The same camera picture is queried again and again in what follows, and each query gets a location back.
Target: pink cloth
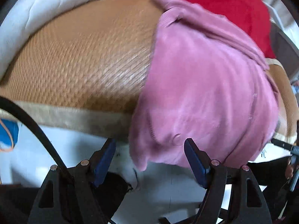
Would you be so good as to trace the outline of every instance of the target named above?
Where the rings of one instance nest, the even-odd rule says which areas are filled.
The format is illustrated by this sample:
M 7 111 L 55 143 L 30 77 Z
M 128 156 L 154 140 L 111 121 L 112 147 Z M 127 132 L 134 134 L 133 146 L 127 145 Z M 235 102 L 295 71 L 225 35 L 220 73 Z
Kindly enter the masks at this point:
M 226 17 L 185 0 L 154 1 L 166 12 L 132 117 L 135 165 L 189 167 L 187 138 L 230 167 L 256 158 L 278 121 L 278 90 L 263 53 Z

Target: black wire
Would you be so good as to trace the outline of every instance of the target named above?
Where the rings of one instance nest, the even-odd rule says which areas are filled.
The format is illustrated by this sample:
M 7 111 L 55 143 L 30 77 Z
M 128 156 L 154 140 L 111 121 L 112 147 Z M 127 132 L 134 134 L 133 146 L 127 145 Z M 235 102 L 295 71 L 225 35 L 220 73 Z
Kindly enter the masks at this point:
M 47 152 L 51 155 L 51 157 L 61 169 L 63 177 L 65 177 L 70 184 L 74 184 L 74 178 L 71 176 L 64 162 L 53 147 L 52 143 L 49 141 L 38 124 L 18 105 L 1 96 L 0 109 L 5 110 L 6 112 L 17 118 L 19 121 L 21 121 L 37 137 L 37 139 L 42 143 L 44 148 L 46 148 Z

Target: orange wire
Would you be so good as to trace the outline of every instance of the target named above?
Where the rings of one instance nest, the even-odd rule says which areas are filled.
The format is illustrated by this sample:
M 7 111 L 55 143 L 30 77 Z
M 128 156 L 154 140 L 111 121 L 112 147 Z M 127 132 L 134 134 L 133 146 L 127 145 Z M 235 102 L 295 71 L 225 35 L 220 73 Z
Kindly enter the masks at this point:
M 7 148 L 7 149 L 4 149 L 4 148 L 0 147 L 0 152 L 11 152 L 13 150 L 13 148 L 14 148 L 13 137 L 12 137 L 9 129 L 7 129 L 6 125 L 3 123 L 3 121 L 1 119 L 0 119 L 0 125 L 2 125 L 2 127 L 4 128 L 4 130 L 6 131 L 6 133 L 8 134 L 8 136 L 10 138 L 10 141 L 11 141 L 11 147 Z

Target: white fabric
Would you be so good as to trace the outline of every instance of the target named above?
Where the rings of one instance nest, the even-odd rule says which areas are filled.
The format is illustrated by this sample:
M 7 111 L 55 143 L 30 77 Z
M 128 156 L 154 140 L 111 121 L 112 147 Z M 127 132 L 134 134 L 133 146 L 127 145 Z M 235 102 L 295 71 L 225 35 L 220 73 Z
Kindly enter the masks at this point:
M 266 62 L 268 63 L 268 65 L 278 65 L 278 66 L 282 67 L 282 69 L 284 70 L 283 65 L 277 59 L 266 58 Z
M 29 36 L 55 16 L 89 0 L 18 0 L 0 26 L 0 79 Z

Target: metal screw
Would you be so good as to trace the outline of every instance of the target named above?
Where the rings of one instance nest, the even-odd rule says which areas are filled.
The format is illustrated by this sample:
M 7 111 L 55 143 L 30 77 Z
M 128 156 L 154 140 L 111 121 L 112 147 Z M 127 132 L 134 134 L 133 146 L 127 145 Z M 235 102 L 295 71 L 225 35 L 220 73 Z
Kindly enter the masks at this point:
M 243 169 L 244 171 L 249 171 L 250 168 L 249 168 L 247 165 L 243 165 L 243 166 L 242 166 L 242 169 Z
M 56 164 L 53 164 L 51 167 L 50 167 L 50 170 L 51 171 L 53 171 L 53 172 L 55 172 L 56 171 L 56 169 L 57 169 L 57 165 Z
M 211 161 L 211 163 L 212 163 L 212 165 L 214 165 L 214 166 L 218 166 L 218 165 L 220 164 L 220 162 L 219 162 L 218 160 L 216 160 L 216 159 L 213 159 L 213 160 Z
M 81 165 L 82 166 L 87 166 L 89 164 L 89 161 L 88 160 L 82 160 L 81 161 Z

